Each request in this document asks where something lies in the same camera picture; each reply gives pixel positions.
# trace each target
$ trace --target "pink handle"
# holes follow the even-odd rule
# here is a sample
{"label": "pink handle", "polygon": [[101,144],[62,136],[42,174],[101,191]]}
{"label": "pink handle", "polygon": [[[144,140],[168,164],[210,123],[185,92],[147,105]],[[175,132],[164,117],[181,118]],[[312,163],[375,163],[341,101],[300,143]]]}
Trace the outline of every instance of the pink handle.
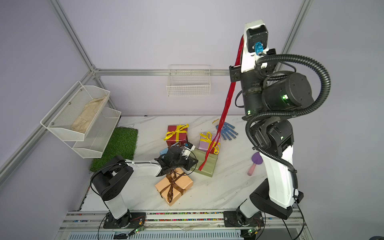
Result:
{"label": "pink handle", "polygon": [[252,176],[253,171],[255,170],[255,167],[256,167],[256,163],[252,164],[251,168],[248,171],[248,176]]}

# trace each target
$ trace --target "red gift box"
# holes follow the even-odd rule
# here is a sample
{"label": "red gift box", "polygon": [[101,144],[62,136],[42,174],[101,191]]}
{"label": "red gift box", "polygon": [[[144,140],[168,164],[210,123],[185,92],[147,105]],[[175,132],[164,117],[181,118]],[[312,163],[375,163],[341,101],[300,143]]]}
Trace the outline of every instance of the red gift box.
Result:
{"label": "red gift box", "polygon": [[177,142],[186,144],[188,141],[187,130],[189,125],[168,125],[168,132],[164,141],[167,141],[167,145],[171,146]]}

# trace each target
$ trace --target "yellow ribbon bow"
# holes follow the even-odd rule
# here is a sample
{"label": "yellow ribbon bow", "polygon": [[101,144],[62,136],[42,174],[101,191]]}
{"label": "yellow ribbon bow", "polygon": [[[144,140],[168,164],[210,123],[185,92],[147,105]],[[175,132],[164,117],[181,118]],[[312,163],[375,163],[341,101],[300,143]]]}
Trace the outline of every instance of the yellow ribbon bow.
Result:
{"label": "yellow ribbon bow", "polygon": [[179,141],[179,134],[180,134],[180,133],[187,133],[187,131],[184,130],[184,129],[186,129],[187,127],[189,127],[188,124],[186,124],[186,125],[178,125],[178,126],[176,127],[176,130],[175,130],[175,131],[167,132],[166,137],[164,138],[164,141],[170,139],[173,135],[176,134],[176,142],[178,142],[178,141]]}
{"label": "yellow ribbon bow", "polygon": [[[203,137],[203,138],[200,138],[200,141],[207,142],[207,143],[209,143],[209,145],[211,144],[211,142],[212,142],[212,134],[210,132],[207,132],[207,135],[204,135],[204,134],[200,133],[200,136]],[[214,154],[216,154],[216,155],[218,154],[219,147],[220,147],[220,143],[217,143],[217,145],[214,148]]]}

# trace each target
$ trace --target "lavender wall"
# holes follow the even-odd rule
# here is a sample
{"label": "lavender wall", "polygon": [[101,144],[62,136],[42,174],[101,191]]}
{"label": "lavender wall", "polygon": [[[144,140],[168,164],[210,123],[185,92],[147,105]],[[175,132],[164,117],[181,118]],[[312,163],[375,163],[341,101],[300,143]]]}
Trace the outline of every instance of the lavender wall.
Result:
{"label": "lavender wall", "polygon": [[[279,53],[302,0],[61,2],[97,68],[195,64],[228,69],[235,64],[247,22],[262,19],[269,31],[268,45]],[[216,76],[210,96],[170,98],[167,77],[103,76],[102,81],[122,115],[139,116],[221,114],[230,84],[229,76]],[[186,109],[185,103],[192,104]],[[228,113],[244,111],[231,107]]]}
{"label": "lavender wall", "polygon": [[[383,9],[383,1],[315,0],[291,50],[324,64],[332,80],[323,106],[290,120],[313,239],[384,236]],[[318,77],[298,71],[316,96]]]}
{"label": "lavender wall", "polygon": [[[47,0],[0,2],[0,166],[86,72]],[[53,239],[89,164],[47,133],[0,191],[1,238]]]}

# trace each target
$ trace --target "blue connector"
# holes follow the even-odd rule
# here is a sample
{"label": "blue connector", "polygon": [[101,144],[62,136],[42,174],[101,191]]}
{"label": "blue connector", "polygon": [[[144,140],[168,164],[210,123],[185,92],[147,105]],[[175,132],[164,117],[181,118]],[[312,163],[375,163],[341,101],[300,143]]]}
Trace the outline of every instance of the blue connector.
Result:
{"label": "blue connector", "polygon": [[256,55],[259,55],[259,54],[261,54],[262,52],[263,52],[263,44],[261,43],[261,42],[257,42],[256,44],[255,44],[255,53],[256,53]]}

